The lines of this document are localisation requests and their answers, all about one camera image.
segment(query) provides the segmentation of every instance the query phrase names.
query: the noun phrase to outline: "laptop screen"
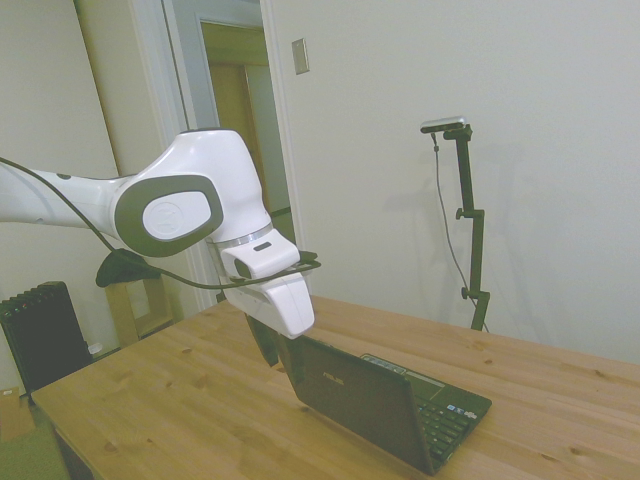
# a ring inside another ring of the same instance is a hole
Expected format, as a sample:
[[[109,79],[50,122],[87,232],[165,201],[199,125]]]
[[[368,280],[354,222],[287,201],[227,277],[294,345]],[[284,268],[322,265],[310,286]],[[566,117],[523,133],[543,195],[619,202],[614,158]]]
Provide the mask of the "laptop screen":
[[[282,337],[278,347],[302,402],[419,470],[432,470],[402,375],[305,336]]]

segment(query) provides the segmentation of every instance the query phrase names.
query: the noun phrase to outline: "radiator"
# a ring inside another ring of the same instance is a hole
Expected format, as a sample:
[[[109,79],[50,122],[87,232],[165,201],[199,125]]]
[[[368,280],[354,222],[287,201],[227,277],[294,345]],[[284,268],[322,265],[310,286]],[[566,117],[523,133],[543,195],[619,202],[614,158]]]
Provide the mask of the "radiator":
[[[4,300],[0,323],[29,395],[91,363],[64,282]]]

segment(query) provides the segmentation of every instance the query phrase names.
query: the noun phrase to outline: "cable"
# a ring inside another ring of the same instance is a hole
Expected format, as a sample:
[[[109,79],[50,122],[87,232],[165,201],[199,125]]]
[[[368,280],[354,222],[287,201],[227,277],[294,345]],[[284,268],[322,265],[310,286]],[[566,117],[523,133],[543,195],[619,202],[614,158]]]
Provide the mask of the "cable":
[[[51,190],[53,193],[55,193],[60,200],[62,200],[65,205],[67,205],[78,217],[80,217],[80,219],[85,223],[85,225],[87,225],[87,227],[98,237],[98,239],[107,247],[107,249],[109,249],[109,251],[111,253],[114,253],[116,255],[118,255],[120,258],[126,260],[127,262],[133,264],[133,265],[137,265],[137,266],[144,266],[145,268],[152,270],[156,273],[159,273],[161,275],[166,275],[167,277],[171,277],[179,282],[182,282],[186,285],[189,285],[191,287],[195,287],[195,288],[200,288],[203,290],[225,290],[228,288],[238,288],[238,287],[244,287],[247,285],[254,285],[257,283],[264,283],[264,282],[268,282],[270,280],[275,280],[276,278],[280,278],[280,277],[284,277],[286,275],[291,275],[293,273],[302,273],[302,272],[306,272],[307,270],[313,270],[314,268],[318,268],[319,266],[321,266],[320,262],[317,262],[315,260],[316,255],[314,253],[311,252],[300,252],[300,258],[301,261],[299,263],[297,263],[296,265],[289,267],[288,269],[285,269],[281,272],[278,272],[274,275],[270,275],[268,277],[264,277],[264,278],[259,278],[259,279],[255,279],[255,280],[245,280],[242,279],[240,281],[234,281],[232,279],[232,282],[234,283],[226,283],[226,284],[221,284],[221,285],[208,285],[208,284],[204,284],[204,283],[198,283],[198,282],[194,282],[192,280],[189,280],[187,278],[181,277],[180,275],[177,275],[173,272],[170,272],[168,270],[165,270],[163,268],[159,268],[159,267],[154,267],[153,265],[149,265],[146,262],[136,262],[135,260],[124,256],[120,253],[120,251],[118,249],[116,249],[113,245],[111,245],[111,243],[109,243],[109,241],[105,238],[105,236],[102,234],[102,232],[100,232],[100,230],[98,230],[96,228],[96,226],[91,223],[91,220],[89,220],[73,203],[71,203],[71,201],[65,197],[65,195],[58,190],[55,185],[53,185],[51,182],[49,182],[48,180],[46,180],[45,178],[41,177],[40,175],[38,175],[36,172],[23,167],[22,165],[12,162],[11,160],[7,160],[6,158],[0,157],[0,163],[4,163],[5,165],[8,165],[10,167],[15,168],[16,170],[20,170],[23,173],[26,173],[27,175],[35,178],[36,180],[38,180],[39,182],[43,183],[47,188],[49,188],[49,190]]]
[[[436,187],[438,189],[438,198],[440,199],[440,208],[442,209],[442,218],[444,220],[444,230],[447,235],[447,244],[449,245],[449,251],[451,252],[451,257],[453,258],[453,263],[456,264],[456,268],[458,269],[458,273],[460,274],[460,278],[462,278],[462,283],[464,284],[464,288],[469,290],[469,285],[467,284],[467,279],[464,277],[464,273],[462,273],[462,268],[460,268],[460,264],[458,263],[458,259],[456,257],[456,253],[453,250],[453,245],[451,244],[451,235],[449,234],[449,222],[447,221],[446,209],[444,208],[444,200],[442,199],[442,189],[440,188],[440,158],[438,152],[440,151],[440,147],[438,146],[438,142],[436,140],[436,134],[432,133],[431,138],[433,139],[433,151],[436,154]],[[478,307],[476,301],[469,297],[471,303],[473,303],[474,308]],[[484,328],[489,332],[489,327],[486,322],[483,322]]]

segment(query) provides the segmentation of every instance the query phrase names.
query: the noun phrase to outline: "light switch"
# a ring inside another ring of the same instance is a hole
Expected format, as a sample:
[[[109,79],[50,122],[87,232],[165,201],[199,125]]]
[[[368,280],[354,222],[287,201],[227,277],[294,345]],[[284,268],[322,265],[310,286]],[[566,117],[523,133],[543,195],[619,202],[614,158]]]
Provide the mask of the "light switch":
[[[293,47],[293,63],[296,67],[296,75],[309,71],[309,59],[307,58],[307,45],[304,38],[291,44]]]

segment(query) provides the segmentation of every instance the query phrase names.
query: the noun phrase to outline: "laptop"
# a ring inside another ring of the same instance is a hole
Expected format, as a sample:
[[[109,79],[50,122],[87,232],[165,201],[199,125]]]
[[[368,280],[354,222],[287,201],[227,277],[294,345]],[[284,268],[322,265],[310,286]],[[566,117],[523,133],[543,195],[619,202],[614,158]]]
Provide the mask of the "laptop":
[[[301,336],[275,338],[296,396],[371,443],[434,475],[491,400],[374,355]]]

